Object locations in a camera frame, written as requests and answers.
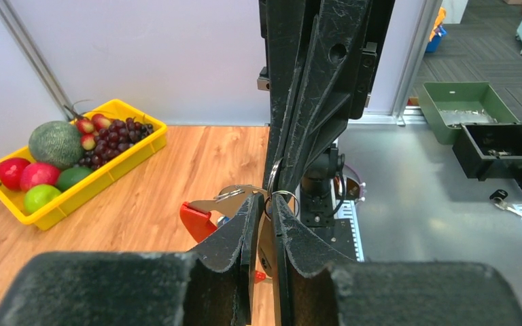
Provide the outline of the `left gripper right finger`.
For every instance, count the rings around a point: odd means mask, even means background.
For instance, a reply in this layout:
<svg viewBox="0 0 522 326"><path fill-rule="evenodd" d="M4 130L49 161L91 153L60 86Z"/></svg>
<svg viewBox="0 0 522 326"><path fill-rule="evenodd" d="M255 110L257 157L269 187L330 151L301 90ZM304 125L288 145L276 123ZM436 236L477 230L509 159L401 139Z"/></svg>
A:
<svg viewBox="0 0 522 326"><path fill-rule="evenodd" d="M522 325L493 267L471 262L357 262L272 202L277 325Z"/></svg>

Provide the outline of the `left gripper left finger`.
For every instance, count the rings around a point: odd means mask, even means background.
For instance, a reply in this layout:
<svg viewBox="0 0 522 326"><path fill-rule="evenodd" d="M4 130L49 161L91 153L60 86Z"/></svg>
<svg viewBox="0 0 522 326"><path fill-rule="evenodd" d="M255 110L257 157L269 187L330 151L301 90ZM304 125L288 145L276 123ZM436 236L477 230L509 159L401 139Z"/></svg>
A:
<svg viewBox="0 0 522 326"><path fill-rule="evenodd" d="M42 253L7 290L0 325L217 325L203 316L197 260L190 250Z"/></svg>

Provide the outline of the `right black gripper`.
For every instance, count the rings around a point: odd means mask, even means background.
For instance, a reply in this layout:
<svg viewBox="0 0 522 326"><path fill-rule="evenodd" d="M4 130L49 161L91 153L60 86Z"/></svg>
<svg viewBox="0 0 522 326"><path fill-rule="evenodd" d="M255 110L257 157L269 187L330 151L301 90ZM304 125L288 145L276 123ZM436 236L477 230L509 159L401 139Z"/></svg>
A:
<svg viewBox="0 0 522 326"><path fill-rule="evenodd" d="M274 186L292 192L348 120L362 117L394 2L258 4L271 98L264 184L281 160Z"/></svg>

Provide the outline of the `clear keyring with red tag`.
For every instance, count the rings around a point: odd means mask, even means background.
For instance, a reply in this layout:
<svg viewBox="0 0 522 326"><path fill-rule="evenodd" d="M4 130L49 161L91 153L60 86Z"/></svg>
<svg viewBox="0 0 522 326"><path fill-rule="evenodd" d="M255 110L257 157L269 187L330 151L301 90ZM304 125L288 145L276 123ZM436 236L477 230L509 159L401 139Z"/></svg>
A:
<svg viewBox="0 0 522 326"><path fill-rule="evenodd" d="M210 200L185 202L179 209L181 222L197 243L190 249L198 257L193 280L204 292L207 322L251 323L260 226L276 211L267 206L278 194L275 181L280 168L277 160L265 188L230 185Z"/></svg>

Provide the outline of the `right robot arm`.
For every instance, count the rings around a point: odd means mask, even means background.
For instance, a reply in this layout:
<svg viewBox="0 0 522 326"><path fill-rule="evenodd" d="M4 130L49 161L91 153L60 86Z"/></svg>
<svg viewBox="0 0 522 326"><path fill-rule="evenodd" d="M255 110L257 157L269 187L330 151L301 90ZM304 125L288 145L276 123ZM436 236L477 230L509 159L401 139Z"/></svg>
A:
<svg viewBox="0 0 522 326"><path fill-rule="evenodd" d="M344 156L334 141L360 119L379 65L393 1L261 1L270 94L264 185L298 192L300 219L330 226Z"/></svg>

